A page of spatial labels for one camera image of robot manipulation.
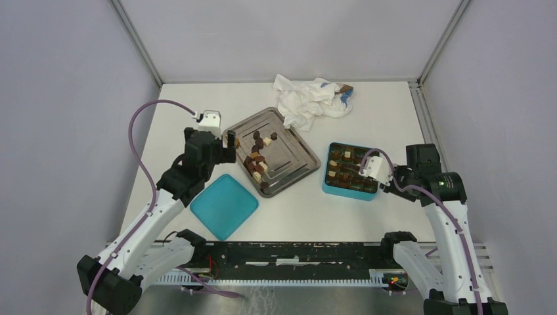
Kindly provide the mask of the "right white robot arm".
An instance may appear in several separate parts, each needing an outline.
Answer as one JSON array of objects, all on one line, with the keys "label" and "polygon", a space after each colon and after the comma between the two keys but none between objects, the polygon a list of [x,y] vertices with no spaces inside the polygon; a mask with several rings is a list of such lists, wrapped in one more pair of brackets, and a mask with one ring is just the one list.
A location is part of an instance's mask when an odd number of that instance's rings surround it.
[{"label": "right white robot arm", "polygon": [[436,268],[406,232],[385,235],[381,263],[403,267],[424,300],[424,314],[508,314],[507,305],[493,298],[483,277],[462,178],[442,171],[434,144],[408,145],[406,159],[391,172],[391,186],[399,196],[420,202],[434,232],[441,267]]}]

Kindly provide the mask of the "teal chocolate box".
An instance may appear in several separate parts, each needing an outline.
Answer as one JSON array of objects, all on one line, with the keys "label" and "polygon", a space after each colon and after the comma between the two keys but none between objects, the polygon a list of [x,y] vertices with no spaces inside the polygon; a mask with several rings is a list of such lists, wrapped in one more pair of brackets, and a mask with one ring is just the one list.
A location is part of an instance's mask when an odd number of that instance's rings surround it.
[{"label": "teal chocolate box", "polygon": [[[379,183],[362,177],[359,169],[370,148],[332,142],[326,153],[322,190],[326,194],[355,200],[371,201],[379,191]],[[344,152],[351,157],[344,157]]]}]

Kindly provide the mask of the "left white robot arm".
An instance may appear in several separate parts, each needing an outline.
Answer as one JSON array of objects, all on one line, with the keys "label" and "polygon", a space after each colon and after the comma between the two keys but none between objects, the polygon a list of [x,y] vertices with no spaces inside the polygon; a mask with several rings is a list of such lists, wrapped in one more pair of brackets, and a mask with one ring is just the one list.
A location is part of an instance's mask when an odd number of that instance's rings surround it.
[{"label": "left white robot arm", "polygon": [[215,136],[188,127],[184,134],[185,151],[151,184],[152,199],[140,214],[96,257],[84,255],[78,262],[87,314],[92,314],[94,303],[111,314],[129,314],[143,292],[162,276],[185,263],[195,268],[205,262],[206,249],[185,237],[147,252],[162,230],[203,191],[214,167],[236,161],[234,131]]}]

